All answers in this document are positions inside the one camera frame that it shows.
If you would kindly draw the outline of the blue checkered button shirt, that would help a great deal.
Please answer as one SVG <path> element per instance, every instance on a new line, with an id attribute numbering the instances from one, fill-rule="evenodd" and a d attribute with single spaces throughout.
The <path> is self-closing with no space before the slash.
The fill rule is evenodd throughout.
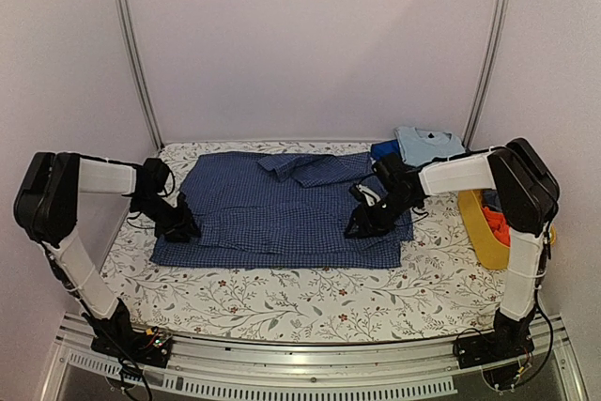
<path id="1" fill-rule="evenodd" d="M 370 171 L 366 152 L 202 155 L 179 189 L 201 235 L 159 238 L 150 260 L 202 269 L 397 268 L 402 242 L 413 239 L 410 212 L 383 236 L 345 235 L 358 205 L 351 185 L 385 193 Z"/>

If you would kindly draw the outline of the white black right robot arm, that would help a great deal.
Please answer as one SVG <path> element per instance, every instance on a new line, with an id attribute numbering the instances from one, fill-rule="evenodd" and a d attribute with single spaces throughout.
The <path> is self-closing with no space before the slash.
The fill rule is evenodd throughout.
<path id="1" fill-rule="evenodd" d="M 436 158 L 418 167 L 403 164 L 399 155 L 382 157 L 373 174 L 384 187 L 381 199 L 350 189 L 358 206 L 352 211 L 345 236 L 366 239 L 392 232 L 397 219 L 426 198 L 449 192 L 493 190 L 510 232 L 505 291 L 495 314 L 498 328 L 487 336 L 485 351 L 506 359 L 520 347 L 519 326 L 535 311 L 536 294 L 549 257 L 550 228 L 559 211 L 560 188 L 530 142 L 516 138 L 504 146 Z"/>

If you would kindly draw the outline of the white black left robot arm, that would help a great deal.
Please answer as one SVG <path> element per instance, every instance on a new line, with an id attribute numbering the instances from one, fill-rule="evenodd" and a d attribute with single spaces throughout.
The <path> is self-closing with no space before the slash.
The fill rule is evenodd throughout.
<path id="1" fill-rule="evenodd" d="M 154 223 L 156 238 L 187 242 L 200 236 L 184 194 L 174 205 L 162 195 L 170 169 L 158 158 L 119 162 L 74 152 L 38 152 L 17 192 L 13 215 L 44 252 L 55 277 L 82 305 L 86 320 L 103 332 L 104 344 L 120 358 L 139 350 L 124 302 L 103 281 L 78 231 L 82 193 L 114 194 L 130 201 L 130 211 Z"/>

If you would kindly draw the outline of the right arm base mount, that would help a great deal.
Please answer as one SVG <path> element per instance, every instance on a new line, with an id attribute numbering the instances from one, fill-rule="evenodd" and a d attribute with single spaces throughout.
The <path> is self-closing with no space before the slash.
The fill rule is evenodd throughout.
<path id="1" fill-rule="evenodd" d="M 454 340 L 460 369 L 479 367 L 485 384 L 495 392 L 513 390 L 531 367 L 534 343 L 527 332 L 513 342 L 506 332 L 481 332 L 473 327 Z"/>

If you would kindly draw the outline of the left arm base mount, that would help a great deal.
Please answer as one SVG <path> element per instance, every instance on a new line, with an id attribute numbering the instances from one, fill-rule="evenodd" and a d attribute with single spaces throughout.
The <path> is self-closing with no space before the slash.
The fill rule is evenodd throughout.
<path id="1" fill-rule="evenodd" d="M 91 345 L 93 351 L 129 362 L 167 367 L 173 346 L 173 337 L 168 332 L 157 327 L 138 332 L 128 319 L 121 321 L 86 316 L 86 320 L 95 333 Z"/>

